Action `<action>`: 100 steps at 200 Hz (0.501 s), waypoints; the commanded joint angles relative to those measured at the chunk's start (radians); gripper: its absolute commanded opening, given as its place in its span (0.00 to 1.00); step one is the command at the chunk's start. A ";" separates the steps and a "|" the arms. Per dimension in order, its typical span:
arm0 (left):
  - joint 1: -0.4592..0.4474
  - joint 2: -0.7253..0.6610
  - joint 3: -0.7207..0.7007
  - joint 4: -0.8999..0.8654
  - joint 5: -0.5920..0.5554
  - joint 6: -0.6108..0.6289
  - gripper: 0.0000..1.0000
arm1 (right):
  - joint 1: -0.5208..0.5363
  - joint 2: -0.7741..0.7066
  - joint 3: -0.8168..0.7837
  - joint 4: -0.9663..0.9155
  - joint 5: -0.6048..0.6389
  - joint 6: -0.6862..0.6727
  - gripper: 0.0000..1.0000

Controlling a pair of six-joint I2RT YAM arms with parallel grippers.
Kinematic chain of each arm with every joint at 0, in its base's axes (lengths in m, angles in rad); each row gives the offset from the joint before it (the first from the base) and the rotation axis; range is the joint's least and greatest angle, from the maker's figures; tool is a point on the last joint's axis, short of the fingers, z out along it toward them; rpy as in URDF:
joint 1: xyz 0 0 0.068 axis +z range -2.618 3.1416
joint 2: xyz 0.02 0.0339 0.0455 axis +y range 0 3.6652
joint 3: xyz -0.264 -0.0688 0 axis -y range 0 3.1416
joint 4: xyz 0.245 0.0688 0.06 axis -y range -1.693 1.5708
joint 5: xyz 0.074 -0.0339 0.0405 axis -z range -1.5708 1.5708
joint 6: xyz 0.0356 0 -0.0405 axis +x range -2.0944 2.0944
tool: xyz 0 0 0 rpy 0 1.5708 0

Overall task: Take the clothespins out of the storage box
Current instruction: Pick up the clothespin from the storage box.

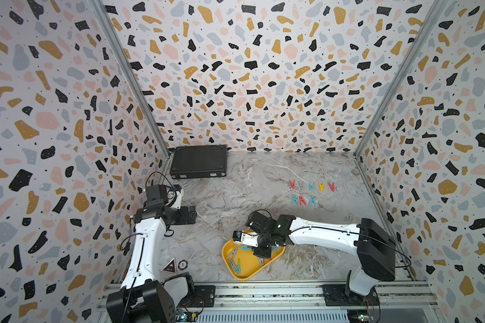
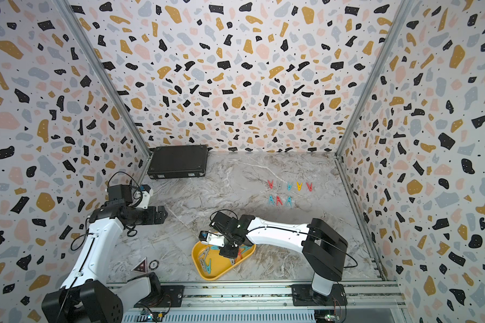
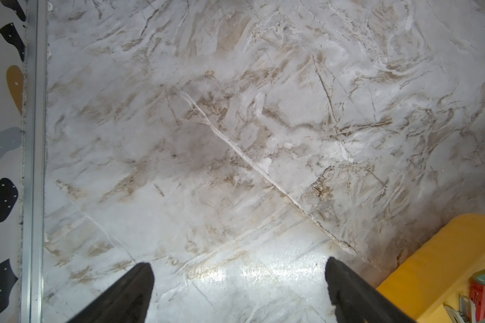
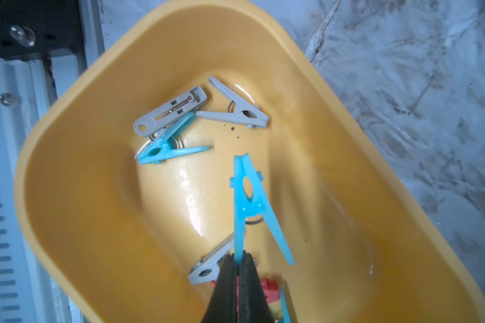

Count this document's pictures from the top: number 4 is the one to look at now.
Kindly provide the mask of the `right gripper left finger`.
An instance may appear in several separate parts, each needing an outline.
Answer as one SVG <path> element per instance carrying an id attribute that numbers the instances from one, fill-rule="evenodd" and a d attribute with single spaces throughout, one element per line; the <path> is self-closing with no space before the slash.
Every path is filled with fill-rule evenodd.
<path id="1" fill-rule="evenodd" d="M 222 260 L 220 273 L 202 323 L 237 322 L 237 298 L 237 266 L 233 255 L 228 254 Z"/>

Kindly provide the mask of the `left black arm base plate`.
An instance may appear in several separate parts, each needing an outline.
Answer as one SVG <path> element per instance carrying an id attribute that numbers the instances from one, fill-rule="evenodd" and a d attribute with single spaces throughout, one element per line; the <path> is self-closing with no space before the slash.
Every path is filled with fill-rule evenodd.
<path id="1" fill-rule="evenodd" d="M 77 1 L 0 1 L 0 59 L 60 57 L 83 48 Z"/>

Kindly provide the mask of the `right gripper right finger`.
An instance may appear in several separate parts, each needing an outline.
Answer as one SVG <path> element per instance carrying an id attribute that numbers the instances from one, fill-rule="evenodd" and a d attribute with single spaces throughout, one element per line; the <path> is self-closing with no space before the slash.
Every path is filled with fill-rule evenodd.
<path id="1" fill-rule="evenodd" d="M 275 322 L 251 254 L 244 252 L 238 270 L 238 321 Z"/>

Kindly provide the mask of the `yellow plastic storage box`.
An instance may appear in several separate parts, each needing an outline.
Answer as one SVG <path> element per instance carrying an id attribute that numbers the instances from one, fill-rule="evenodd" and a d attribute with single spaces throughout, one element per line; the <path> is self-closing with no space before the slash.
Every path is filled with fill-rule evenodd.
<path id="1" fill-rule="evenodd" d="M 207 152 L 140 165 L 142 115 L 215 77 L 265 129 L 197 120 Z M 246 1 L 169 1 L 142 18 L 37 122 L 14 196 L 22 232 L 92 322 L 200 322 L 213 287 L 188 272 L 234 230 L 248 154 L 295 258 L 265 224 L 245 249 L 283 281 L 296 322 L 485 322 L 466 267 L 286 31 Z"/>

